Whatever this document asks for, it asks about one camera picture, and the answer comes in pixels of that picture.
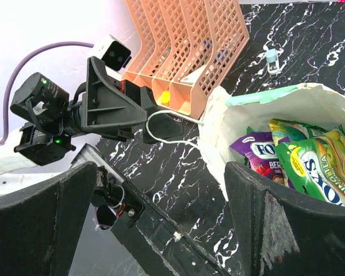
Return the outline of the green Fox's candy bag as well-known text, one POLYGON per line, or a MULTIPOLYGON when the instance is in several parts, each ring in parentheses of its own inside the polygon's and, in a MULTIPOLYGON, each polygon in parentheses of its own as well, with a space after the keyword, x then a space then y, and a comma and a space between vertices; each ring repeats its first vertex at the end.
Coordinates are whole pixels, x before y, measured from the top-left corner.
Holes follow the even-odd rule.
POLYGON ((297 191, 345 207, 345 134, 341 130, 283 142, 274 149, 297 191))

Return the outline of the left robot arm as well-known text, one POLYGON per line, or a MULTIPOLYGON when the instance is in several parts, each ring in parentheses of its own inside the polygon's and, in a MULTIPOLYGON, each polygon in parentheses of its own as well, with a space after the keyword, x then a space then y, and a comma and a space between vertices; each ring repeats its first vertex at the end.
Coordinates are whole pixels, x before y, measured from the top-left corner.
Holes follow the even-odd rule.
POLYGON ((139 125, 146 144, 183 134, 183 126, 158 107, 149 87, 111 77, 97 57, 88 59, 86 81, 73 97, 37 72, 15 92, 10 110, 25 125, 0 146, 0 197, 47 179, 47 174, 24 176, 17 170, 63 159, 75 151, 75 137, 96 134, 125 142, 139 125))

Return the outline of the purple Fox's candy bag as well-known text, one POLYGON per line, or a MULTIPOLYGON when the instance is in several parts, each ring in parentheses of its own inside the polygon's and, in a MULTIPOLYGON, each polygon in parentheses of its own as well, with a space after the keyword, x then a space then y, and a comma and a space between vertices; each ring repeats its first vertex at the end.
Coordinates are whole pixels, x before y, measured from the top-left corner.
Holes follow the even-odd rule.
POLYGON ((292 182, 286 180, 286 175, 282 172, 271 132, 251 132, 237 139, 229 147, 244 156, 245 163, 256 173, 295 189, 292 182))

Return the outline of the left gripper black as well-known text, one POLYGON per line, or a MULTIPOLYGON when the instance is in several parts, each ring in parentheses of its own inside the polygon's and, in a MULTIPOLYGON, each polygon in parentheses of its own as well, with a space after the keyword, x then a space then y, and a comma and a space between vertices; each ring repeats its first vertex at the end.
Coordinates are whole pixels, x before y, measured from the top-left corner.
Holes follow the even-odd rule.
MULTIPOLYGON (((105 62, 92 56, 87 60, 86 92, 82 95, 80 127, 86 133, 108 138, 131 138, 131 128, 147 120, 146 111, 158 111, 152 90, 131 81, 118 81, 106 72, 105 62)), ((144 124, 143 142, 181 136, 184 128, 167 113, 153 116, 144 124)))

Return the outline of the green illustrated paper bag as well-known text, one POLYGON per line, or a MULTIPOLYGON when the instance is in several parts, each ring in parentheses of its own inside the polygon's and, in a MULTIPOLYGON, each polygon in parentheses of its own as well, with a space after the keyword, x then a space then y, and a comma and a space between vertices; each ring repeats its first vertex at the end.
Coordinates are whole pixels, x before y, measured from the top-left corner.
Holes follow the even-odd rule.
POLYGON ((251 169, 245 157, 229 146, 251 132, 271 132, 273 118, 304 122, 327 132, 339 129, 345 134, 345 96, 318 83, 234 97, 224 88, 216 88, 198 121, 200 135, 195 147, 220 187, 225 186, 228 162, 251 169))

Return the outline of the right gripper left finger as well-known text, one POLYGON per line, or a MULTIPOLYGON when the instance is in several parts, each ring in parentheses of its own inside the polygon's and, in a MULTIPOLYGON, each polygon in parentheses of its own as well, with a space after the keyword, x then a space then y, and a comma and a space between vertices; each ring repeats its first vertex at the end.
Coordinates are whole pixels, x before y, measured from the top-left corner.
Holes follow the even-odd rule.
POLYGON ((0 197, 0 275, 68 275, 97 182, 86 162, 0 197))

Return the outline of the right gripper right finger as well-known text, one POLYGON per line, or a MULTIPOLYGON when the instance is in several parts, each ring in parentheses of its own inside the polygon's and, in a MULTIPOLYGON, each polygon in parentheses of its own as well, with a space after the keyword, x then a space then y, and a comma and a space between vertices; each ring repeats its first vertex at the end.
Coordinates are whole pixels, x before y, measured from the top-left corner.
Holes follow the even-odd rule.
POLYGON ((345 275, 345 207, 225 166, 245 275, 345 275))

